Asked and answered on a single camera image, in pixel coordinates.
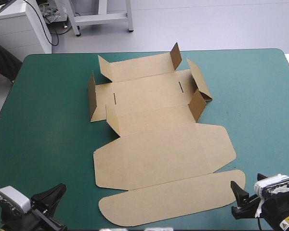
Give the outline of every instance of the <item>electronic device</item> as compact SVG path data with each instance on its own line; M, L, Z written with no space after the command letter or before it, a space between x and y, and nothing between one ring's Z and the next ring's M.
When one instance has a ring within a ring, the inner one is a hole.
M0 231L66 231L67 227L53 218L54 212L66 191L59 184L45 192L29 198L12 186L0 189L1 222Z
M240 188L234 181L231 189L236 197L237 206L233 206L235 219L263 218L275 231L289 231L289 177L278 174L266 177L258 174L254 185L255 194Z

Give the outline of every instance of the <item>white table frame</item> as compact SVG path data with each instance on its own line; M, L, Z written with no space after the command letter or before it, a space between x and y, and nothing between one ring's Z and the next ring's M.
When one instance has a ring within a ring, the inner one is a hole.
M80 26L96 25L96 24L108 24L128 22L129 31L133 32L133 22L131 15L131 1L126 1L126 12L124 13L107 13L107 0L99 0L98 14L96 15L75 15L74 7L71 0L63 0L66 7L68 18L73 27L76 36L80 36Z

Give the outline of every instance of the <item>cardboard flap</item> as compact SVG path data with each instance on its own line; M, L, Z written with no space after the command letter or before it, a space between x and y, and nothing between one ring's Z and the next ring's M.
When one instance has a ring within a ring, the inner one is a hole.
M118 117L113 111L106 105L106 121L111 126L111 128L120 135L120 127Z
M97 107L96 92L95 92L95 80L93 71L91 73L88 84L88 97L89 97L89 119L92 120L94 111Z
M177 67L180 65L180 63L182 61L182 57L181 57L181 53L180 53L180 49L179 49L178 43L176 43L173 46L173 48L172 48L172 50L170 52L170 56L171 56L173 68L177 69Z
M111 63L109 63L106 59L103 59L101 56L98 55L98 61L100 63L100 69L103 76L114 81L111 71Z
M115 144L97 149L95 180L99 187L134 190L209 174L235 157L222 126L193 122L120 137ZM122 171L114 176L111 166L118 165Z
M200 68L190 59L187 59L187 62L188 62L189 68L191 69L193 78L198 86L198 89L202 94L202 97L205 99L205 101L212 100L213 97L210 94L209 88L206 84L206 81L204 80L204 77L201 73Z
M204 108L206 107L206 101L203 99L202 95L197 89L192 97L191 102L188 104L191 113L197 122L199 117L201 116Z
M212 173L104 197L99 208L120 226L136 226L228 205L235 201L230 182L245 187L241 170Z

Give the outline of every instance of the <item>flattened cardboard box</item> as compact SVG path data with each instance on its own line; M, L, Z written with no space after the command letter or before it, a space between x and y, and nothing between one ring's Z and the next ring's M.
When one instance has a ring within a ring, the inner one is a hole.
M187 60L190 69L176 71L181 60L177 44L168 53L122 62L99 57L101 73L112 83L96 86L91 76L90 120L106 119L120 136L94 152L96 184L130 190L99 203L115 224L135 226L224 206L233 201L230 180L244 187L241 171L212 174L236 153L224 127L195 123L212 96L195 63ZM222 196L199 194L199 188Z

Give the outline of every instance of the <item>folded cardboard flap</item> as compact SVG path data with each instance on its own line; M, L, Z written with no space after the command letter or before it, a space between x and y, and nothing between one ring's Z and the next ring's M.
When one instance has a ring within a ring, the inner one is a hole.
M178 43L171 52L110 63L98 56L101 73L112 82L174 72L182 61Z
M199 117L201 116L204 108L206 107L206 101L203 99L199 89L196 89L191 102L188 104L191 113L197 122Z
M206 81L204 80L204 77L201 73L200 68L194 63L192 62L190 59L187 59L189 68L192 72L192 76L197 84L197 87L199 89L199 91L201 92L203 98L205 99L205 101L210 101L213 99L213 97L210 94L209 88L206 84Z
M170 52L170 57L172 60L172 64L173 64L173 69L176 70L177 67L180 65L181 61L182 61L182 57L181 57L181 53L180 53L180 49L179 49L179 45L178 43L176 43L171 52Z
M111 109L106 105L106 122L110 127L120 136L120 126L118 117L111 111Z
M103 59L101 56L98 55L98 62L100 63L100 69L103 76L114 81L111 72L111 63L109 63L106 59Z
M136 226L222 207L234 202L230 181L245 187L241 170L212 173L104 197L99 208L120 226Z
M88 96L89 96L89 117L91 120L93 117L94 111L97 107L96 92L95 92L95 80L94 80L93 71L92 71L90 79L89 79Z
M93 157L99 187L134 190L212 173L236 152L223 126L189 123L120 137Z

